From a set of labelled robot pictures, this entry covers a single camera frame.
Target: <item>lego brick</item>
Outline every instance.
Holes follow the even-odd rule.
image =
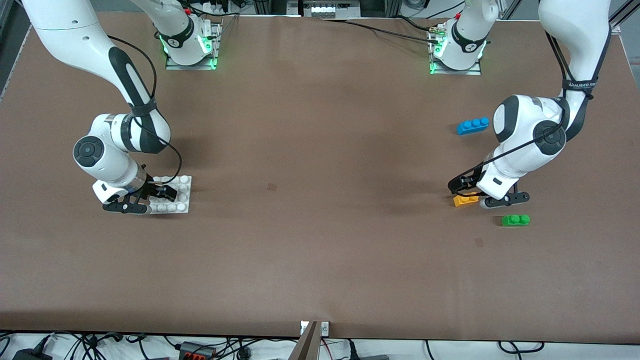
[[[486,129],[489,126],[489,119],[483,117],[481,119],[473,119],[463,121],[458,125],[456,130],[458,130],[458,135],[468,135],[473,133],[479,133],[480,131]]]
[[[527,226],[529,221],[528,215],[506,215],[502,217],[502,226]]]
[[[167,181],[171,179],[168,176],[155,176],[154,181]],[[157,197],[149,197],[149,205],[151,206],[151,214],[182,214],[189,212],[189,202],[191,200],[191,176],[177,176],[167,185],[178,191],[175,202],[168,199],[158,199]]]
[[[460,196],[460,195],[456,195],[453,198],[453,204],[457,208],[458,206],[462,206],[462,205],[466,205],[466,204],[473,204],[474,202],[478,202],[479,199],[480,199],[480,196]]]

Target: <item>gray floor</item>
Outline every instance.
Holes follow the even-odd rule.
[[[451,3],[452,5],[458,2],[458,0],[437,1]],[[91,0],[91,2],[98,11],[140,11],[129,0]],[[624,2],[625,0],[611,0],[610,12],[617,10]],[[538,0],[523,0],[512,19],[537,20]],[[4,85],[11,71],[13,60],[22,43],[28,24],[28,18],[24,10],[14,4],[11,18],[6,25],[6,34],[3,35],[3,42],[0,43],[0,84],[2,85]],[[640,12],[631,16],[622,24],[621,35],[636,84],[640,88]]]

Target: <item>white lego plate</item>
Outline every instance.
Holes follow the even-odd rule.
[[[168,176],[155,176],[154,181],[167,181],[171,179]],[[151,214],[183,214],[189,212],[189,202],[191,200],[191,176],[177,176],[167,184],[178,191],[175,202],[168,199],[158,199],[157,197],[149,197],[149,206]]]

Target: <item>green lego brick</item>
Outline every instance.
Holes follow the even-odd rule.
[[[529,221],[528,215],[506,215],[502,217],[502,226],[527,226]]]

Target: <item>brown tabletop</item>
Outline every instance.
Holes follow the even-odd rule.
[[[520,181],[530,202],[487,211],[446,184],[497,141],[455,127],[557,95],[537,22],[496,23],[483,75],[443,76],[423,43],[287,17],[239,19],[215,71],[166,71],[144,14],[100,18],[160,68],[189,214],[102,210],[72,148],[128,108],[32,31],[0,103],[0,328],[640,342],[640,97],[618,37],[580,136]],[[512,213],[531,225],[501,227]]]

